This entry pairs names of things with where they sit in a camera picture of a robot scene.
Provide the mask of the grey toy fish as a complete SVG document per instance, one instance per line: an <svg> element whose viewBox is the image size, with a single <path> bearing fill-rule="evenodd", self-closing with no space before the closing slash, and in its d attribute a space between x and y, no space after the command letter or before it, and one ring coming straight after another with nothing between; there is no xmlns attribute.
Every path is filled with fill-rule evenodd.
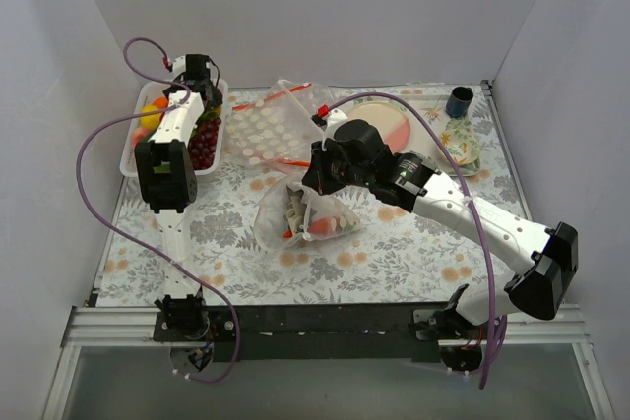
<svg viewBox="0 0 630 420"><path fill-rule="evenodd" d="M293 190L286 187L287 203L285 206L284 218L287 222L288 231L292 236L301 233L303 230L304 218L306 215L307 203L303 190Z"/></svg>

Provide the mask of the dotted zip top bag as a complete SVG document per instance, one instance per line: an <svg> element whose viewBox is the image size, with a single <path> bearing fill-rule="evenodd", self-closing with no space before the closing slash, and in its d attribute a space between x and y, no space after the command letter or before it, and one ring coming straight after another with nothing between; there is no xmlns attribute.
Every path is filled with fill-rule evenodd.
<svg viewBox="0 0 630 420"><path fill-rule="evenodd" d="M287 203L286 187L293 190L303 190L307 203L304 226L310 221L325 217L334 217L338 220L340 229L336 236L323 240L305 239L303 234L283 239L283 234L288 230L284 218ZM259 201L258 211L253 224L253 235L262 249L265 251L284 250L300 241L325 241L353 233L362 227L358 215L347 207L341 200L334 196L320 196L316 191L301 184L299 174L289 174L276 182Z"/></svg>

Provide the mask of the orange carrot toy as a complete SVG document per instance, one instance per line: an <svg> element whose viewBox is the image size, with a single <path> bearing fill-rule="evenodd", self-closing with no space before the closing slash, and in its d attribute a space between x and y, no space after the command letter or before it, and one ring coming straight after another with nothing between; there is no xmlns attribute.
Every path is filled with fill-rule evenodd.
<svg viewBox="0 0 630 420"><path fill-rule="evenodd" d="M338 220L334 217L325 217L310 221L306 226L297 225L296 230L290 228L283 234L283 239L289 239L298 233L303 234L305 239L327 239L337 235L340 229Z"/></svg>

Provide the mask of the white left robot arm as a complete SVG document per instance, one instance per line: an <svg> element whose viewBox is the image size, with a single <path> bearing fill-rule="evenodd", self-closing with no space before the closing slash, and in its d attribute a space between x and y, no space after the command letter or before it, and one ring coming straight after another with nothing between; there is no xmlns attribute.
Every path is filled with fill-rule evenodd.
<svg viewBox="0 0 630 420"><path fill-rule="evenodd" d="M202 115L222 104L213 66L204 54L175 61L174 84L164 91L171 109L134 150L141 195L155 215L168 262L164 295L156 305L166 328L190 341L202 339L210 329L203 286L192 277L190 206L197 198L198 182L188 145Z"/></svg>

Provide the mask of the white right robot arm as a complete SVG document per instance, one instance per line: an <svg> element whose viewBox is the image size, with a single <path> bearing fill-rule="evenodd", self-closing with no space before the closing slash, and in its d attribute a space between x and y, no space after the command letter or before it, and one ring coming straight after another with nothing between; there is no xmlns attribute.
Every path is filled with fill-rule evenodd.
<svg viewBox="0 0 630 420"><path fill-rule="evenodd" d="M303 185L320 195L345 186L367 189L378 201L429 218L477 244L505 263L512 276L456 290L440 320L456 338L468 338L491 319L522 312L555 318L578 269L578 233L560 222L550 228L512 215L479 198L428 158L393 153L377 129L355 119L311 146Z"/></svg>

